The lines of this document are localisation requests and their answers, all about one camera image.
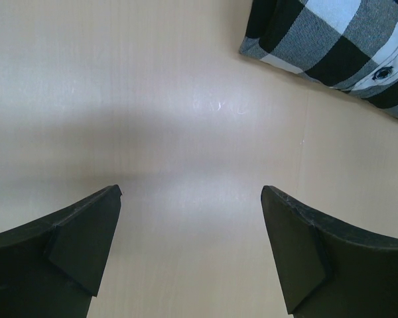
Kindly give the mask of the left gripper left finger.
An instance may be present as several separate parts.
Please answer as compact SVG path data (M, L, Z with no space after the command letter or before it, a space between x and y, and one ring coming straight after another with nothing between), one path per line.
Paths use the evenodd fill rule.
M121 211L107 186L0 233L0 317L86 317L98 295Z

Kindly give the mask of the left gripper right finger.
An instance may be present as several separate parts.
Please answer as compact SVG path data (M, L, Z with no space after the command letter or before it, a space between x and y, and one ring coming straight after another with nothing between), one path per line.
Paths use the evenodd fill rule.
M398 238L343 222L273 186L261 205L287 313L398 317Z

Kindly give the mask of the black white checkered shirt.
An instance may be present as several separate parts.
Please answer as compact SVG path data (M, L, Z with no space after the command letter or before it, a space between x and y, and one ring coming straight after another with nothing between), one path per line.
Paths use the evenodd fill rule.
M254 1L239 51L398 119L398 1Z

